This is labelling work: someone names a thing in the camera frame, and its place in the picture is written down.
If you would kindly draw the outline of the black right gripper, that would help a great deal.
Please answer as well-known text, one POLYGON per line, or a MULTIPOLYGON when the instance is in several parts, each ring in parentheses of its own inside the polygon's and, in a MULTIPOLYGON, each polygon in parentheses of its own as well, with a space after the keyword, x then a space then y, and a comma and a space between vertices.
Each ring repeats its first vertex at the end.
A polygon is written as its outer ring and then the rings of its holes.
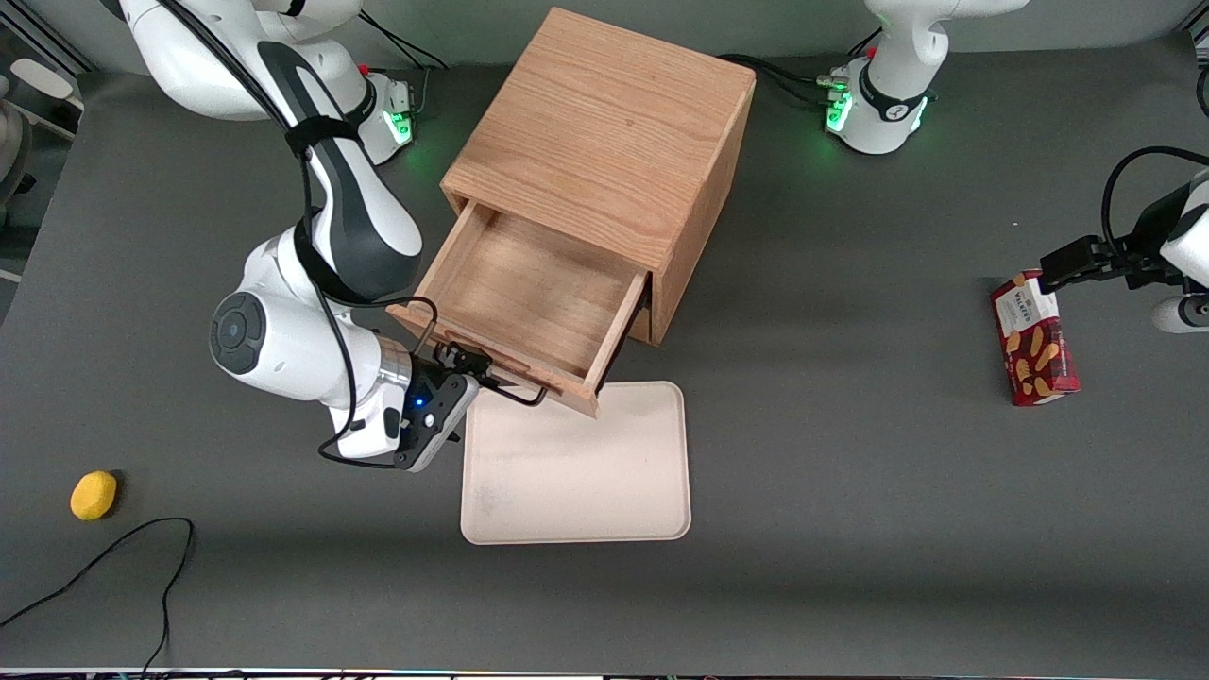
POLYGON ((407 388, 410 398, 458 398, 465 392, 465 375, 481 387, 497 387, 491 374, 492 358, 474 346, 459 342, 439 342, 429 361, 411 355, 412 373, 407 388))

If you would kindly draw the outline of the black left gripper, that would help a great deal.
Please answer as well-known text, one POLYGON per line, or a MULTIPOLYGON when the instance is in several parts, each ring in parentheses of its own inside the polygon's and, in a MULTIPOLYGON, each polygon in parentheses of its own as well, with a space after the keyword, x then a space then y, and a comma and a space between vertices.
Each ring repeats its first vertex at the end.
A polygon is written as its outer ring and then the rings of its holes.
MULTIPOLYGON (((1188 208, 1192 181, 1157 198, 1136 217, 1132 232, 1113 238, 1113 266, 1123 267, 1127 287, 1182 287, 1182 270, 1161 254, 1162 246, 1182 237, 1203 215, 1188 208)), ((1081 237, 1040 259, 1040 286, 1072 286, 1105 280, 1109 246, 1101 237, 1081 237)))

